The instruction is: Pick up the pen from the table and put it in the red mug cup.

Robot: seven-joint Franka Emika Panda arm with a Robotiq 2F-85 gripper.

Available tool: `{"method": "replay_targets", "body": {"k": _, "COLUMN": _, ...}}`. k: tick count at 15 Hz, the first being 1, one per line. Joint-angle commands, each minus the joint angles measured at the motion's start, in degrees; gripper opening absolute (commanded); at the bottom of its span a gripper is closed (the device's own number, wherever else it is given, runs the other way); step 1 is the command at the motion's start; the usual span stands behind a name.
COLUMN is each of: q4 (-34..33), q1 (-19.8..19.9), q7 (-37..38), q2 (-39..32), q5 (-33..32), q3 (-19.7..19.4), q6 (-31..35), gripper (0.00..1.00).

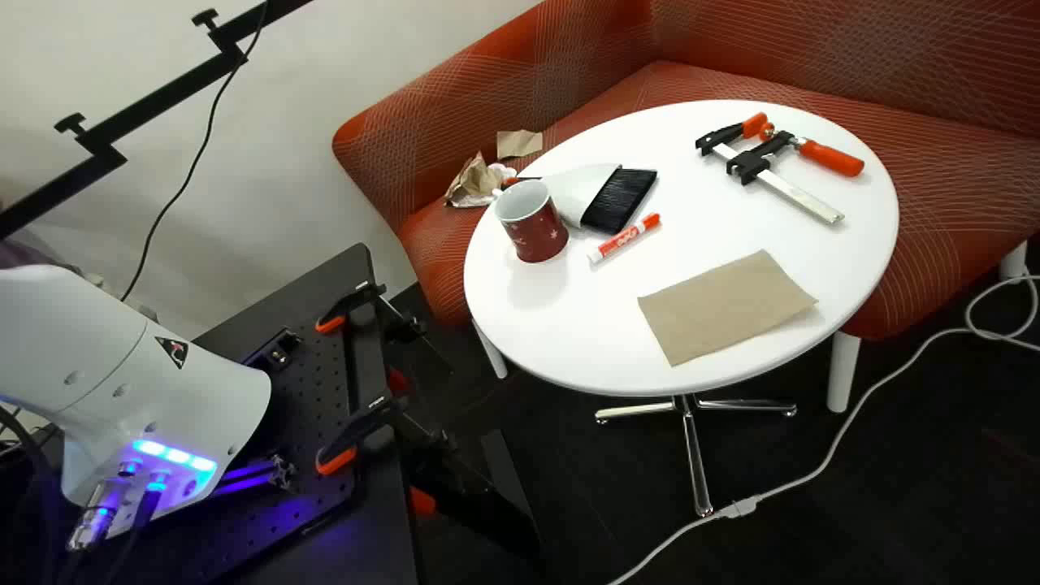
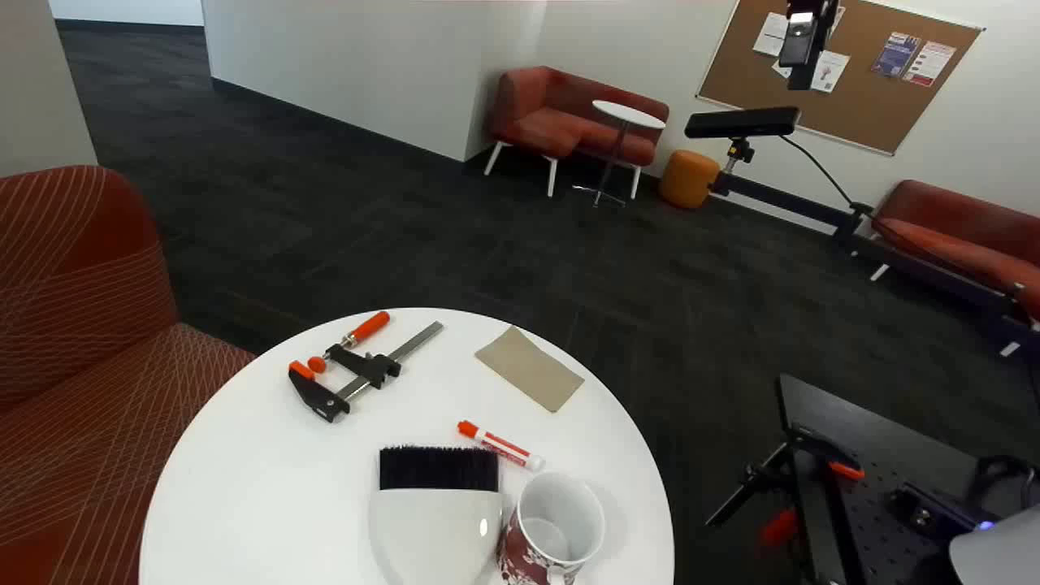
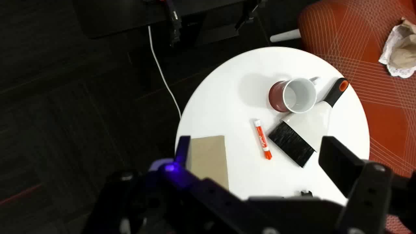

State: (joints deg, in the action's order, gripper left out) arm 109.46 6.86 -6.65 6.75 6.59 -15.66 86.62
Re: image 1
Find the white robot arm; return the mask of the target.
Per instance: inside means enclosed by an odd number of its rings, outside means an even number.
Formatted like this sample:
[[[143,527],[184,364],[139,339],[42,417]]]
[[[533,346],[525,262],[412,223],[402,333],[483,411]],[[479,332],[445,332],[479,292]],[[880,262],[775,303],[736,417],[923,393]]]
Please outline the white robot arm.
[[[0,395],[65,436],[69,536],[88,548],[203,503],[261,430],[273,381],[56,262],[0,269]]]

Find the black perforated robot base table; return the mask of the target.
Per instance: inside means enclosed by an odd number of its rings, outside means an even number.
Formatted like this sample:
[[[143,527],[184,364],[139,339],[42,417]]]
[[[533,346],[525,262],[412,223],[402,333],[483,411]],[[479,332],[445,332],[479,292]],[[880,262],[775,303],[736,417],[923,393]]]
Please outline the black perforated robot base table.
[[[313,326],[356,281],[375,278],[372,250],[352,245],[335,258],[309,269],[292,286],[266,294],[264,303],[250,304],[240,320],[247,328],[245,349],[238,364],[257,368],[273,381],[273,399],[253,439],[240,449],[231,462],[229,474],[217,487],[204,498],[211,499],[220,487],[229,487],[238,474],[250,474],[266,455],[292,459],[316,459],[329,439],[309,419],[309,411],[275,385],[273,358],[279,339],[287,339],[298,320]],[[39,487],[44,503],[65,499],[63,495],[63,459],[56,464],[39,468]]]

